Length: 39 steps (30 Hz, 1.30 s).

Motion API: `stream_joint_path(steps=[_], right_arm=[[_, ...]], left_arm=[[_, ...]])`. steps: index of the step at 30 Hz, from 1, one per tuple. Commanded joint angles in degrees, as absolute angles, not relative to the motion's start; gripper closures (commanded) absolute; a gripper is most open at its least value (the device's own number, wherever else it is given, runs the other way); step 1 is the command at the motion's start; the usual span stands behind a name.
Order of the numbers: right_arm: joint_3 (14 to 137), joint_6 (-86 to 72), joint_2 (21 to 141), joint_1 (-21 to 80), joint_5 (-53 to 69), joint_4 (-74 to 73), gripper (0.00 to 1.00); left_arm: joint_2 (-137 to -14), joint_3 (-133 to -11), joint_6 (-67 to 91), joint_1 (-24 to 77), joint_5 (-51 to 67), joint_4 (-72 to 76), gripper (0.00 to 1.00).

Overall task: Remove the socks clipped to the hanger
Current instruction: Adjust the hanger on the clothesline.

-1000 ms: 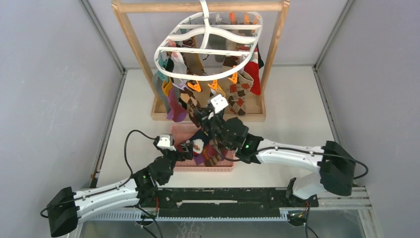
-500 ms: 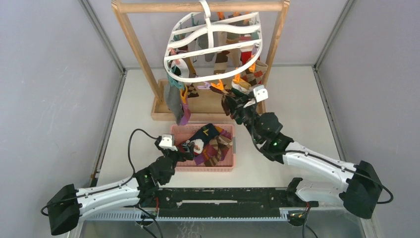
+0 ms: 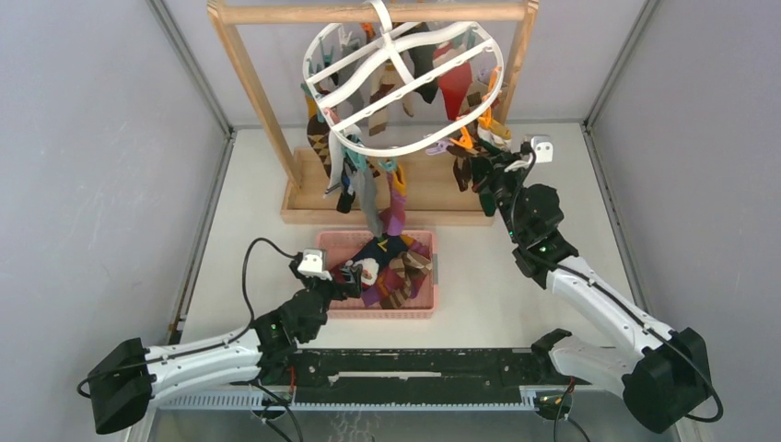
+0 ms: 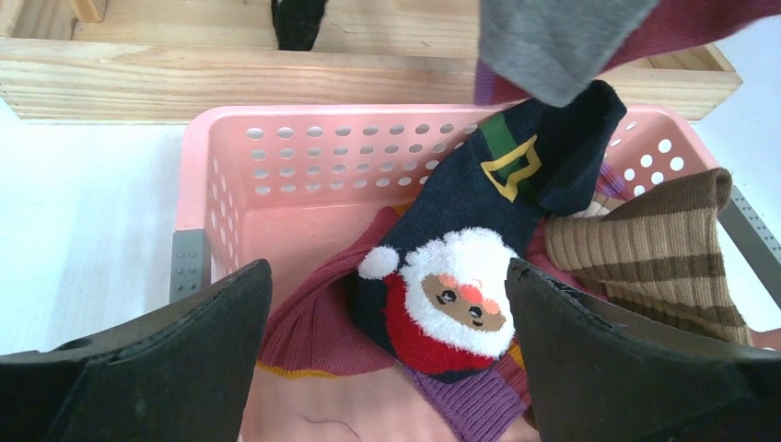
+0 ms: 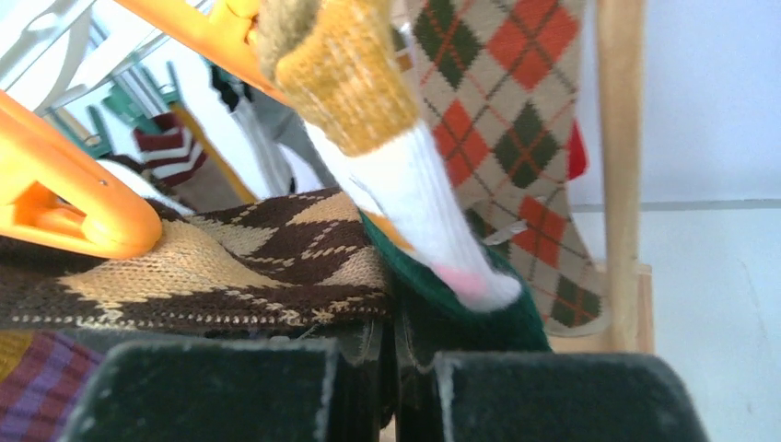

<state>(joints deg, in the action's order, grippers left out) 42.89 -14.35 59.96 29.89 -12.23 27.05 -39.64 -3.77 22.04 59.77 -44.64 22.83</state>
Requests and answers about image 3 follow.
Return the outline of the maroon purple striped sock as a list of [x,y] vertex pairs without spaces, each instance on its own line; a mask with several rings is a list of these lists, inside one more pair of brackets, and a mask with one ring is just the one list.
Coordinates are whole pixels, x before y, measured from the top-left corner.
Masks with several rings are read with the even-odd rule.
[[373,238],[352,260],[362,266],[364,304],[384,309],[416,298],[433,268],[430,248],[408,235]]

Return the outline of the pink perforated plastic basket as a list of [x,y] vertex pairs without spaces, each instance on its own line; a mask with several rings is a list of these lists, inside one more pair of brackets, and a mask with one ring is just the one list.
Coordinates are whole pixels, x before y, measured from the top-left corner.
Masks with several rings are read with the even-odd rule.
[[[405,230],[403,234],[428,250],[427,256],[433,266],[432,271],[422,280],[421,286],[413,291],[415,297],[395,309],[383,309],[379,304],[367,307],[362,299],[357,298],[333,301],[329,311],[331,319],[427,320],[431,318],[438,302],[436,235],[433,231],[420,229]],[[333,267],[358,253],[371,238],[372,235],[363,230],[325,230],[317,236],[316,244],[318,249],[325,250],[326,264]]]

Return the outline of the navy green sock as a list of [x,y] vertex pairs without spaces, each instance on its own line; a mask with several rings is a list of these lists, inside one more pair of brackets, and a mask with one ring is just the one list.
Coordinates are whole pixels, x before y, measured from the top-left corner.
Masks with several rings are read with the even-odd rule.
[[339,266],[349,262],[362,264],[362,283],[363,288],[367,289],[377,282],[379,274],[390,265],[392,260],[408,250],[407,243],[400,236],[373,238],[356,255]]

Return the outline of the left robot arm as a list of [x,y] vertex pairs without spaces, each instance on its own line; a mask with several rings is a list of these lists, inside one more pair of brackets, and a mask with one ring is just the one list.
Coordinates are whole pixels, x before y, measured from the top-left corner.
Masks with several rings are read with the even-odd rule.
[[96,433],[128,428],[160,404],[213,386],[281,381],[289,357],[326,324],[331,303],[360,297],[364,274],[349,261],[324,279],[301,275],[303,288],[280,307],[223,335],[178,345],[119,343],[77,386],[90,401]]

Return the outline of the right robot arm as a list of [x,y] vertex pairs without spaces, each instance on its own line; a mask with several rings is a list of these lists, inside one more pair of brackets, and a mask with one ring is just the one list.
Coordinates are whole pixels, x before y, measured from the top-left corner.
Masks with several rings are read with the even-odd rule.
[[713,385],[704,338],[677,331],[611,287],[559,229],[564,219],[557,190],[528,184],[538,163],[530,142],[518,152],[492,148],[470,157],[472,190],[490,215],[500,215],[520,272],[563,299],[607,336],[592,345],[556,329],[533,346],[533,374],[555,383],[580,379],[619,397],[646,429],[660,434],[681,419],[720,421],[725,405]]

